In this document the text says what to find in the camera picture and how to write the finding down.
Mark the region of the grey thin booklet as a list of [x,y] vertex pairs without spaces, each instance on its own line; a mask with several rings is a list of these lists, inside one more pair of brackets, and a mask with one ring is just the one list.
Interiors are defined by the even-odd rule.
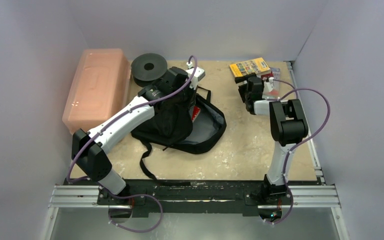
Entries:
[[279,97],[279,85],[273,77],[264,79],[263,83],[263,99],[277,99]]

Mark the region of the yellow picture book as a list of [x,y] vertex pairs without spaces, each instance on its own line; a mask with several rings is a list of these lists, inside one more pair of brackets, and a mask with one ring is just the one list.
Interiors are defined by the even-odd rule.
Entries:
[[271,68],[262,57],[232,63],[229,65],[229,68],[235,78],[244,77],[250,74],[262,76],[272,72]]

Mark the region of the red comic book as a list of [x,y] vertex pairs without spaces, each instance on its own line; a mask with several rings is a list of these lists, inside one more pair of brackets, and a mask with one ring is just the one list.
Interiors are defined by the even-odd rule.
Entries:
[[200,112],[201,112],[201,108],[200,107],[198,107],[198,106],[194,106],[193,107],[192,115],[191,115],[191,121],[192,122],[194,122],[197,119],[197,117],[200,114]]

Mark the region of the black student backpack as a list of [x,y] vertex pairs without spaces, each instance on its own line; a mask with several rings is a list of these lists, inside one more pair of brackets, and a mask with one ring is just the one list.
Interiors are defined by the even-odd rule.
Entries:
[[[212,92],[204,89],[205,97],[198,93],[194,97],[194,104],[187,108],[185,104],[170,106],[151,119],[136,127],[131,135],[145,147],[140,158],[139,166],[150,179],[166,185],[163,180],[151,173],[145,165],[145,158],[152,152],[152,143],[172,148],[182,152],[199,155],[210,151],[221,139],[227,128],[224,113],[211,103]],[[201,108],[200,114],[192,122],[194,106]]]

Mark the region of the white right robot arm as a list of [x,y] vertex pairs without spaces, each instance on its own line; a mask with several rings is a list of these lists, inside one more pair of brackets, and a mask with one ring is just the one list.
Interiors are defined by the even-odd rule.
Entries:
[[299,99],[280,100],[268,96],[274,89],[274,77],[263,79],[252,73],[235,77],[234,81],[246,110],[252,115],[269,117],[274,153],[260,196],[272,204],[280,198],[279,188],[288,183],[289,161],[293,159],[295,147],[309,133],[307,119]]

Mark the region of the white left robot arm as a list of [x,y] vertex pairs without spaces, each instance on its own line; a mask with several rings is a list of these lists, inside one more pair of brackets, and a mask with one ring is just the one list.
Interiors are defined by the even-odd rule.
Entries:
[[183,70],[169,68],[162,78],[143,87],[122,110],[100,125],[85,131],[78,129],[72,136],[72,162],[86,174],[86,178],[107,189],[109,197],[118,205],[126,203],[129,191],[125,180],[113,169],[108,153],[140,124],[157,114],[165,104],[179,101],[190,103],[205,71],[198,67]]

